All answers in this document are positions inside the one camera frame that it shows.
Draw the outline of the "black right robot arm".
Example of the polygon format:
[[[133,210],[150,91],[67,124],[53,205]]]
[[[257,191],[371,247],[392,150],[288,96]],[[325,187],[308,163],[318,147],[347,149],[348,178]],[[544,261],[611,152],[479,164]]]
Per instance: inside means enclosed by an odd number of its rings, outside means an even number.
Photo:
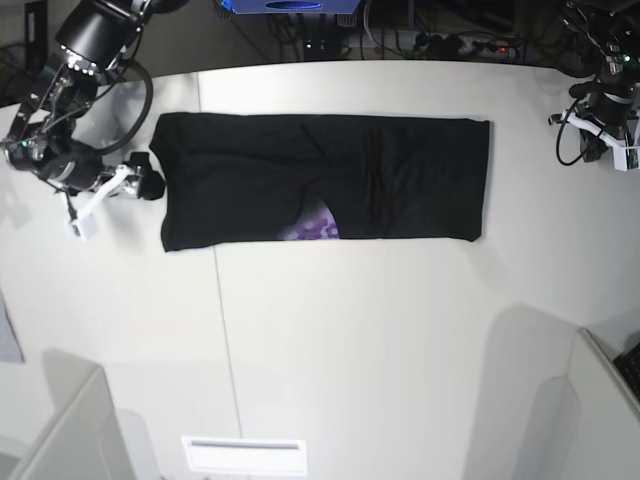
[[[122,164],[106,156],[126,147],[146,121],[154,98],[149,72],[137,61],[146,24],[160,12],[156,1],[82,1],[61,26],[60,46],[21,102],[1,151],[9,165],[67,196],[80,192],[125,195],[148,201],[163,197],[165,182],[146,153]],[[74,139],[76,122],[132,70],[144,84],[138,118],[118,140],[93,147]]]

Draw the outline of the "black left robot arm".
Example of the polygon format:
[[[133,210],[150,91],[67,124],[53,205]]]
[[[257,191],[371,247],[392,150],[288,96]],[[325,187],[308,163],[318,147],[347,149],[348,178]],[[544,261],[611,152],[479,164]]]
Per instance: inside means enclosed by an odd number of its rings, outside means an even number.
[[[596,72],[569,95],[585,100],[585,115],[605,129],[624,131],[639,96],[639,3],[566,1],[562,19],[596,54]]]

